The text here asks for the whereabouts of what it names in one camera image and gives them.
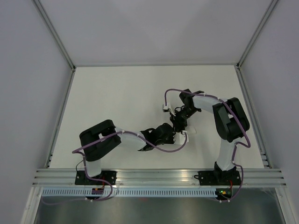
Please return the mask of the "white cloth napkin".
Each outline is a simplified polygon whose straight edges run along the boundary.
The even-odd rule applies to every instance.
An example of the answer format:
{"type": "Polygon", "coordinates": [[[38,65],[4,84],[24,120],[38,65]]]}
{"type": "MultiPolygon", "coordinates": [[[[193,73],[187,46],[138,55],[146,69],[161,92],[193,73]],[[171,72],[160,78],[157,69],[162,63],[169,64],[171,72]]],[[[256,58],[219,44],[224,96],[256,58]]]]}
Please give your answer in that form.
{"type": "Polygon", "coordinates": [[[185,129],[185,131],[186,131],[188,134],[196,134],[196,133],[197,133],[196,129],[195,129],[193,126],[187,127],[187,128],[185,129]]]}

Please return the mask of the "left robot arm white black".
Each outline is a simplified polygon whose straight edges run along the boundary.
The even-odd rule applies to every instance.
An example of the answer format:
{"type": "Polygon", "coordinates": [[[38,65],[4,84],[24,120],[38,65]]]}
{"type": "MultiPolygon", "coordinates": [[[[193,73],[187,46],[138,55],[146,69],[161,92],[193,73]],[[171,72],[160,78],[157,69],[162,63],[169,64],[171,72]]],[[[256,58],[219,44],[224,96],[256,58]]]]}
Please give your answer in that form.
{"type": "Polygon", "coordinates": [[[167,123],[133,134],[117,134],[119,131],[121,129],[116,127],[112,120],[107,119],[79,135],[82,147],[99,140],[100,137],[106,137],[105,140],[83,149],[87,170],[85,178],[90,184],[96,185],[101,182],[100,160],[115,148],[129,148],[143,152],[154,149],[154,146],[174,144],[175,131],[167,123]]]}

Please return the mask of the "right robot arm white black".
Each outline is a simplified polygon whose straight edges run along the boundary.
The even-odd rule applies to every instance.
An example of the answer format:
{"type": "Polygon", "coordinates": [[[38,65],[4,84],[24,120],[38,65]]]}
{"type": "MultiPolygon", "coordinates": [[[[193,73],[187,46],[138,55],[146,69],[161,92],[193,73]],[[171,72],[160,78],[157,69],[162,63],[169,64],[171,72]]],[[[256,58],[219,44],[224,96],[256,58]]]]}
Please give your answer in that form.
{"type": "Polygon", "coordinates": [[[170,121],[177,133],[185,131],[187,120],[202,110],[213,114],[216,131],[221,138],[219,156],[214,163],[213,171],[202,171],[198,174],[202,185],[235,185],[241,184],[240,174],[235,163],[238,145],[251,146],[246,132],[250,128],[249,120],[237,98],[227,100],[206,94],[180,90],[179,97],[183,102],[180,110],[171,112],[170,121]]]}

